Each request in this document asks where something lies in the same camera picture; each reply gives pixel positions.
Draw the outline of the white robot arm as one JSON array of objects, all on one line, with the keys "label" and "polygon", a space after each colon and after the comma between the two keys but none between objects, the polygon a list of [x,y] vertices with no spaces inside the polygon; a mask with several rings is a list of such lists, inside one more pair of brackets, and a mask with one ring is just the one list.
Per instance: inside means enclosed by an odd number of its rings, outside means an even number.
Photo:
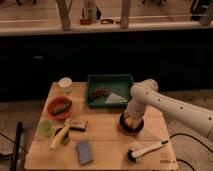
[{"label": "white robot arm", "polygon": [[146,106],[152,106],[170,114],[200,135],[213,142],[213,110],[195,106],[158,92],[158,84],[153,79],[134,83],[130,89],[132,99],[124,112],[126,116],[141,120]]}]

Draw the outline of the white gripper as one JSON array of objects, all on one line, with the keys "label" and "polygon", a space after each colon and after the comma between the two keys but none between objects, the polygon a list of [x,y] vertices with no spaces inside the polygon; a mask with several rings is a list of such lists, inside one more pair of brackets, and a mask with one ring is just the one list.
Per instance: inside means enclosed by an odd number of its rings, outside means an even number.
[{"label": "white gripper", "polygon": [[143,119],[144,111],[144,108],[128,107],[124,112],[124,123],[129,128],[137,128]]}]

